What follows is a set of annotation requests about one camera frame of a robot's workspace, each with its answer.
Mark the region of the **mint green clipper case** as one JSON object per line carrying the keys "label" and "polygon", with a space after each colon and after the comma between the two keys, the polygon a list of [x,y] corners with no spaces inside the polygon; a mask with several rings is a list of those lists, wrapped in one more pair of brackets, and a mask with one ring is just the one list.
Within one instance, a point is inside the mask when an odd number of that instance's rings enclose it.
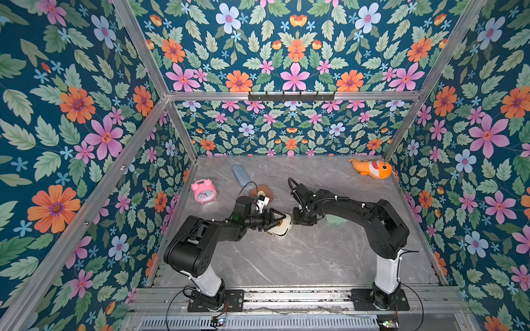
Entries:
{"label": "mint green clipper case", "polygon": [[348,222],[347,219],[335,215],[327,215],[326,221],[332,226],[340,226]]}

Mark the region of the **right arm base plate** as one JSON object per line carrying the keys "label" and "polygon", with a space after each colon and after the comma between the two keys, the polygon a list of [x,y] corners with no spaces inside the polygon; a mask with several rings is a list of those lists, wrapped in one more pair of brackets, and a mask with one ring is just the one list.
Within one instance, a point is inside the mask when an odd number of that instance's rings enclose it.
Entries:
{"label": "right arm base plate", "polygon": [[349,299],[356,311],[410,311],[408,299],[401,288],[390,295],[374,289],[353,289]]}

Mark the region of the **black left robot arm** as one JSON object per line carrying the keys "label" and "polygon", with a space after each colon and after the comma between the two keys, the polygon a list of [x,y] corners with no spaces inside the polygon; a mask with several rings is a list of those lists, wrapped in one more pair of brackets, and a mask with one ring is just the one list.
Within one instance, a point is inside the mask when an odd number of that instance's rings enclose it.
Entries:
{"label": "black left robot arm", "polygon": [[251,197],[238,197],[225,219],[187,217],[164,251],[164,263],[187,277],[200,295],[215,297],[224,285],[211,267],[217,244],[240,241],[248,230],[267,232],[287,220],[283,212],[259,207]]}

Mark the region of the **brown clipper case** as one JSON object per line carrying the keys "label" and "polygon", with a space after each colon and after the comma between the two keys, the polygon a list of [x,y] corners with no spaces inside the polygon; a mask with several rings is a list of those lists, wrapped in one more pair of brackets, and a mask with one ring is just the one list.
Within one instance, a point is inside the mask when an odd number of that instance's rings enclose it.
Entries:
{"label": "brown clipper case", "polygon": [[248,193],[248,196],[252,199],[264,196],[269,199],[269,203],[274,200],[273,191],[267,185],[264,184],[258,185],[258,187],[253,187]]}

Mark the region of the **cream clipper case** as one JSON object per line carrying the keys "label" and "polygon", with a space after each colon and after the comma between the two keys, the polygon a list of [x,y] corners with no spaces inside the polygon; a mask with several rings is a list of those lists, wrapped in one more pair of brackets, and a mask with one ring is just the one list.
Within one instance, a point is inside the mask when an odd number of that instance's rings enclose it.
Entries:
{"label": "cream clipper case", "polygon": [[267,233],[276,236],[276,237],[285,237],[289,230],[292,228],[291,215],[286,214],[285,218],[280,221],[280,223],[267,230]]}

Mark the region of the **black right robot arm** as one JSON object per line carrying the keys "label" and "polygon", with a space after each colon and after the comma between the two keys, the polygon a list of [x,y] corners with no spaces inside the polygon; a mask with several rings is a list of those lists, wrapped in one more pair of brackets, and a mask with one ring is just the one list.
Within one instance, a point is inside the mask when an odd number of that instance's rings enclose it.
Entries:
{"label": "black right robot arm", "polygon": [[400,258],[405,253],[410,230],[390,202],[383,199],[362,202],[324,189],[313,192],[291,177],[288,186],[298,203],[293,209],[294,224],[314,226],[331,215],[364,229],[369,246],[377,255],[373,300],[380,305],[392,303],[401,290]]}

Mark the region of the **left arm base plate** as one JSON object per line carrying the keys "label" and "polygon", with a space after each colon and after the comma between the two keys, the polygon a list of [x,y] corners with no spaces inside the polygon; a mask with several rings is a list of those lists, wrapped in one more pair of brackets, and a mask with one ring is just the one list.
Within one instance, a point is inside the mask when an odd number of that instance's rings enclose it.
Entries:
{"label": "left arm base plate", "polygon": [[240,313],[243,311],[245,292],[243,290],[220,290],[209,297],[194,290],[190,296],[187,311],[189,313]]}

